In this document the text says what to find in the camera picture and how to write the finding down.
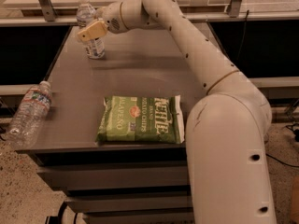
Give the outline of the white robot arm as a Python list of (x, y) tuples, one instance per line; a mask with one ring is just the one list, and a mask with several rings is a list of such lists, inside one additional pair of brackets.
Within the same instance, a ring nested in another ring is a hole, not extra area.
[(113, 3), (78, 38), (155, 24), (172, 36), (206, 94), (190, 112), (185, 133), (195, 224), (277, 224), (264, 150), (270, 104), (183, 15), (177, 0)]

